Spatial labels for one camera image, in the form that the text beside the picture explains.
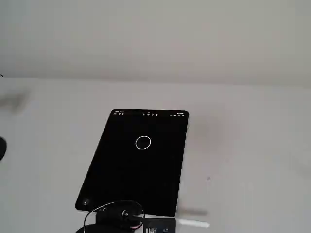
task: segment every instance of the white table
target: white table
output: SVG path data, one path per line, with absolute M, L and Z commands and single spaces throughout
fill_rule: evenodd
M 0 79 L 12 93 L 26 98 L 0 108 L 1 232 L 82 226 L 74 203 L 113 108 L 189 111 L 178 216 L 211 224 L 200 232 L 310 232 L 311 90 Z

